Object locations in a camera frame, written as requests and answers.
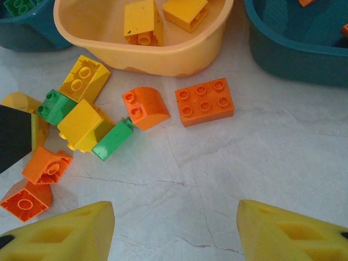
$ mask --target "orange brick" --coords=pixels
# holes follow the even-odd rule
[[[138,87],[122,95],[132,123],[143,131],[170,118],[161,94],[150,87]]]
[[[313,2],[315,2],[316,0],[299,0],[299,3],[302,7],[306,7],[310,4],[312,4]]]
[[[348,24],[342,27],[341,33],[344,37],[348,38]]]
[[[184,127],[233,116],[234,105],[226,78],[175,91]]]
[[[51,206],[52,191],[46,185],[34,185],[26,179],[14,184],[0,206],[23,222],[39,215]]]
[[[71,161],[72,157],[62,150],[53,153],[39,147],[22,174],[33,184],[58,183]]]

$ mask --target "blue plastic container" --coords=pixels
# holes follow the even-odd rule
[[[0,0],[0,46],[15,51],[50,51],[71,45],[57,31],[54,0],[42,0],[27,13],[12,17]]]
[[[256,63],[282,78],[348,86],[348,0],[245,0]]]

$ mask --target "green brick in bin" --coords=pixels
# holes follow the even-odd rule
[[[24,15],[35,7],[31,0],[7,0],[4,5],[13,17]]]

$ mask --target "yellow plastic object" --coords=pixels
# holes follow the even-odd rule
[[[0,260],[107,261],[114,227],[112,203],[97,202],[6,232]]]
[[[124,36],[131,45],[163,46],[163,23],[154,0],[126,5]]]
[[[45,143],[49,123],[35,115],[41,102],[18,91],[6,96],[1,105],[32,114],[32,152]]]
[[[35,113],[38,106],[41,105],[42,102],[20,92],[13,92],[5,97],[2,100],[1,105],[5,105],[7,107],[26,111],[28,113]]]
[[[242,200],[237,226],[246,261],[348,260],[348,228]]]
[[[43,118],[32,114],[32,152],[43,146],[48,135],[49,123]]]
[[[91,152],[114,126],[100,108],[86,100],[80,101],[57,125],[59,135],[68,140],[68,147],[82,152]]]
[[[162,6],[165,18],[192,33],[209,13],[207,0],[169,0]]]
[[[92,103],[110,74],[101,63],[81,55],[58,91],[77,103],[82,99]]]
[[[166,1],[157,0],[157,6]],[[209,1],[209,15],[191,34],[163,19],[165,46],[126,41],[124,10],[131,2],[135,0],[56,0],[55,25],[66,40],[113,68],[183,77],[202,71],[219,53],[234,0]]]

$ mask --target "yellow brick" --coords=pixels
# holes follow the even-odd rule
[[[57,125],[59,135],[68,140],[68,147],[82,152],[91,152],[114,126],[105,112],[86,100],[80,101]]]
[[[154,0],[127,4],[124,29],[131,45],[163,46],[163,23]]]
[[[164,17],[192,33],[209,13],[207,0],[169,0],[162,6]]]
[[[81,55],[58,91],[75,102],[93,103],[109,76],[104,65]]]

